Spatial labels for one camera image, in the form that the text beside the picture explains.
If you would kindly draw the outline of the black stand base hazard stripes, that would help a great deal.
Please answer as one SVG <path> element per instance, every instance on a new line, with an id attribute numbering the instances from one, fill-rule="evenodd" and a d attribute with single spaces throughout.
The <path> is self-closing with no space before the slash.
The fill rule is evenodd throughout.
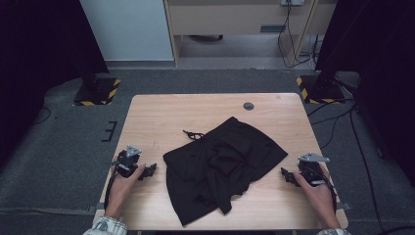
<path id="1" fill-rule="evenodd" d="M 340 86 L 331 80 L 325 80 L 318 75 L 301 75 L 296 82 L 306 104 L 339 104 L 345 101 Z"/>
<path id="2" fill-rule="evenodd" d="M 108 105 L 112 102 L 119 85 L 120 79 L 117 78 L 99 78 L 98 86 L 93 89 L 88 89 L 82 84 L 73 103 L 76 106 Z"/>

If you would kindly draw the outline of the person's left hand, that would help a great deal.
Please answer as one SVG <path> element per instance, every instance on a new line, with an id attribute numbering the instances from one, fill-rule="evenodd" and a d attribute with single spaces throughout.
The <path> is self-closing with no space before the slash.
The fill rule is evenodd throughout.
<path id="1" fill-rule="evenodd" d="M 125 178 L 117 175 L 112 185 L 105 216 L 119 220 L 125 201 L 129 197 L 134 185 L 145 169 L 145 164 L 140 164 L 132 175 Z"/>

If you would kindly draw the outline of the white cabinet panel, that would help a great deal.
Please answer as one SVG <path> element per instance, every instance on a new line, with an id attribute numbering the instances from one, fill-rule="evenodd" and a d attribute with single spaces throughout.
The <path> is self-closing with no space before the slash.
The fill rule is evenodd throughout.
<path id="1" fill-rule="evenodd" d="M 163 0 L 80 0 L 106 61 L 172 61 Z"/>

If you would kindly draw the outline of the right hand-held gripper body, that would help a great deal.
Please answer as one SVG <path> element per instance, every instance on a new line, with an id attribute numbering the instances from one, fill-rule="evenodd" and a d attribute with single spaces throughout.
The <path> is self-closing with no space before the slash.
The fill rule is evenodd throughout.
<path id="1" fill-rule="evenodd" d="M 300 174 L 310 186 L 315 187 L 328 181 L 328 178 L 322 172 L 320 163 L 328 163 L 329 158 L 309 152 L 299 156 L 299 161 Z"/>

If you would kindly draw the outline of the black curtain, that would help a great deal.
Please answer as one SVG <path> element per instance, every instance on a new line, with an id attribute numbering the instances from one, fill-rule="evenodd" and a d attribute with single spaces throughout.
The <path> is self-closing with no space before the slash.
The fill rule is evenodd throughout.
<path id="1" fill-rule="evenodd" d="M 415 0 L 338 0 L 317 68 L 359 74 L 378 148 L 415 188 Z"/>
<path id="2" fill-rule="evenodd" d="M 0 171 L 49 89 L 107 70 L 80 0 L 0 0 Z"/>

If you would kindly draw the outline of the black shorts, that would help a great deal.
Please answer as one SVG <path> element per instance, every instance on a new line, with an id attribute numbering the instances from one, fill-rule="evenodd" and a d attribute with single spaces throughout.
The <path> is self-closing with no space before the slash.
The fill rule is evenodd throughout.
<path id="1" fill-rule="evenodd" d="M 164 154 L 166 187 L 181 224 L 215 210 L 229 213 L 233 196 L 243 195 L 287 156 L 262 131 L 234 117 Z"/>

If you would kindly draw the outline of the light wooden desk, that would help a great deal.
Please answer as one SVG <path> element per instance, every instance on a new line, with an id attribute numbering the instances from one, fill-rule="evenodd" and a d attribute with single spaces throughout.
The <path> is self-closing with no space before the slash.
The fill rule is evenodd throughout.
<path id="1" fill-rule="evenodd" d="M 306 37 L 326 33 L 338 1 L 282 6 L 281 0 L 163 0 L 175 58 L 185 35 L 277 33 L 291 66 L 300 61 Z"/>

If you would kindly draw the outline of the person's right hand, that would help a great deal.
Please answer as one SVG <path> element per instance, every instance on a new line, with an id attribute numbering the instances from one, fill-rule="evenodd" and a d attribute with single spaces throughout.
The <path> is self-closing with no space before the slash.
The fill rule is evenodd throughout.
<path id="1" fill-rule="evenodd" d="M 295 172 L 294 177 L 312 208 L 320 217 L 328 218 L 336 216 L 332 193 L 326 183 L 313 187 L 309 185 L 299 172 Z"/>

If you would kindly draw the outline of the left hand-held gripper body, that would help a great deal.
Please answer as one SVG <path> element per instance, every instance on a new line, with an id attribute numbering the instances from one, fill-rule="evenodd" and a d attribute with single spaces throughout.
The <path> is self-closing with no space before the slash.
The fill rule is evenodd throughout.
<path id="1" fill-rule="evenodd" d="M 127 145 L 117 156 L 115 161 L 116 171 L 122 177 L 128 178 L 138 167 L 137 163 L 141 153 L 140 149 Z"/>

